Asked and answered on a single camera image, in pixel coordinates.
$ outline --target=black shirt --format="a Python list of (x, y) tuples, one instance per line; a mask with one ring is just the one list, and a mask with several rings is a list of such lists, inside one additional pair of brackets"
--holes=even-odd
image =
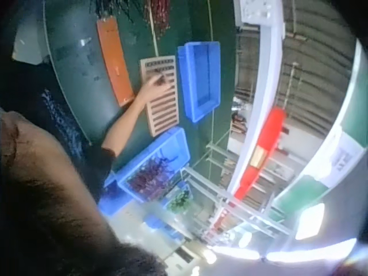
[(8, 61), (2, 63), (0, 106), (17, 111), (54, 135), (71, 158), (94, 199), (98, 202), (110, 173), (114, 153), (90, 145), (59, 87), (49, 64)]

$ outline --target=ceiling light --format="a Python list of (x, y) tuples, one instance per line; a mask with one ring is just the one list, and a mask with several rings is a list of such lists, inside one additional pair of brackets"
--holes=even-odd
[(357, 239), (350, 239), (332, 246), (314, 250), (300, 250), (292, 252), (272, 252), (267, 254), (271, 262), (298, 263), (313, 260), (341, 260), (350, 254)]
[(321, 228), (324, 216), (324, 204), (320, 203), (303, 211), (299, 218), (296, 240), (304, 240), (316, 236)]
[(191, 276), (200, 276), (200, 267), (196, 266), (192, 271), (191, 271)]
[(244, 248), (247, 247), (248, 244), (251, 242), (252, 239), (252, 233), (251, 232), (246, 232), (243, 237), (241, 237), (241, 239), (239, 240), (239, 247), (240, 248)]
[(205, 249), (205, 250), (203, 251), (203, 256), (205, 257), (205, 259), (206, 259), (206, 261), (207, 261), (207, 263), (208, 263), (209, 265), (214, 264), (214, 263), (215, 263), (215, 261), (217, 260), (217, 256), (216, 256), (216, 254), (215, 254), (215, 253), (213, 253), (213, 251), (212, 251), (212, 250), (210, 250), (210, 249)]
[(258, 252), (244, 248), (214, 246), (212, 247), (212, 250), (216, 253), (224, 254), (239, 259), (258, 260), (260, 258)]

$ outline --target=green workbench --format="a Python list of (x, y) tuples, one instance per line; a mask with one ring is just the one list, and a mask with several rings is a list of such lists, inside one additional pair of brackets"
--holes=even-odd
[[(221, 43), (221, 105), (214, 113), (213, 132), (216, 142), (230, 126), (235, 89), (235, 20), (231, 3), (211, 0), (210, 4), (214, 40)], [(49, 51), (64, 96), (85, 136), (92, 143), (99, 143), (108, 126), (124, 109), (117, 104), (106, 72), (97, 35), (97, 18), (90, 10), (89, 0), (46, 0), (44, 12)], [(139, 60), (155, 54), (150, 28), (135, 8), (131, 8), (131, 12), (133, 23), (123, 13), (117, 16), (117, 21), (129, 78), (136, 93), (141, 86)], [(172, 0), (170, 29), (158, 40), (159, 55), (177, 55), (177, 47), (188, 41), (209, 40), (207, 0)], [(192, 124), (184, 113), (179, 74), (178, 82), (179, 125), (186, 131), (190, 163), (194, 164), (211, 141), (212, 115)], [(225, 137), (221, 143), (225, 148), (227, 140)], [(152, 141), (143, 113), (115, 169)], [(208, 167), (208, 162), (198, 164), (198, 170), (204, 175), (208, 174)]]

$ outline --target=beige plastic rack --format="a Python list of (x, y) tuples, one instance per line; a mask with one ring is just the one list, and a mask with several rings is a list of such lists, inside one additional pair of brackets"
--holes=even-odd
[(151, 136), (168, 130), (179, 124), (177, 67), (175, 56), (160, 56), (140, 61), (142, 82), (155, 72), (161, 72), (171, 84), (171, 89), (161, 97), (154, 99), (146, 105), (149, 131)]

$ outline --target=person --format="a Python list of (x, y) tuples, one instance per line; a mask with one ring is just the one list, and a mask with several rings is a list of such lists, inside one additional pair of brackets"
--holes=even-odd
[(0, 39), (0, 275), (166, 275), (155, 255), (118, 240), (97, 202), (145, 104), (169, 85), (153, 76), (90, 144), (52, 67), (11, 59), (14, 34)]
[[(170, 88), (162, 79), (157, 74), (142, 86), (99, 151), (91, 146), (95, 156), (105, 157), (102, 167), (96, 157), (87, 163), (100, 192), (102, 176), (123, 151), (145, 104)], [(166, 275), (153, 255), (118, 241), (98, 211), (96, 187), (94, 197), (88, 191), (85, 181), (91, 179), (49, 132), (18, 112), (1, 111), (3, 275)]]

